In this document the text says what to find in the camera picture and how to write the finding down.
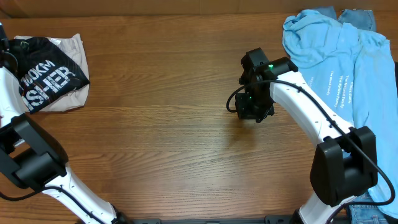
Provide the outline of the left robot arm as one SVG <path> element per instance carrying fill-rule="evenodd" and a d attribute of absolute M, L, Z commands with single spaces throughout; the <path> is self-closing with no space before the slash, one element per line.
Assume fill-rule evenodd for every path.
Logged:
<path fill-rule="evenodd" d="M 9 40 L 1 31 L 1 173 L 15 186 L 58 200 L 83 223 L 130 223 L 72 171 L 60 143 L 30 118 L 75 90 L 87 75 L 45 37 Z"/>

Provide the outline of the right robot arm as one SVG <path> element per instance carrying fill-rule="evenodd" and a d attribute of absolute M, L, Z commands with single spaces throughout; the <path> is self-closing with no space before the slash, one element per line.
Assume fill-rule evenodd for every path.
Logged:
<path fill-rule="evenodd" d="M 376 137 L 366 126 L 354 128 L 333 112 L 307 85 L 298 67 L 287 57 L 270 61 L 262 49 L 241 59 L 242 86 L 233 112 L 239 119 L 260 123 L 281 105 L 303 129 L 315 147 L 310 171 L 313 194 L 293 215 L 269 215 L 265 223 L 344 223 L 334 218 L 378 182 Z"/>

